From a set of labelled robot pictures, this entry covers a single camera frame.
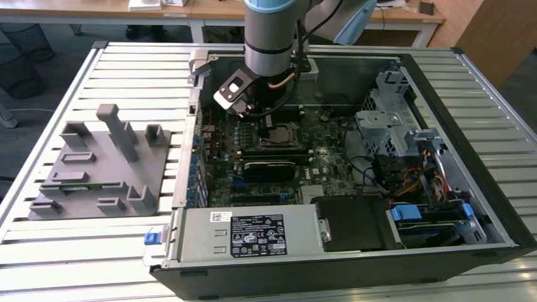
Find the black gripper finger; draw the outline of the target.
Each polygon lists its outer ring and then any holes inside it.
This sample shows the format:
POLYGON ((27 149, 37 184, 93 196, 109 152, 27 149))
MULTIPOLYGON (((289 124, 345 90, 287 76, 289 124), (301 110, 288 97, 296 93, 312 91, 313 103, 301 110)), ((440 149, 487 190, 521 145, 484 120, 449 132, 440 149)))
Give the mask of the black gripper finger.
POLYGON ((268 138, 269 130, 272 129, 273 129, 272 115, 267 115, 260 118, 260 125, 257 130, 260 138, 268 138))

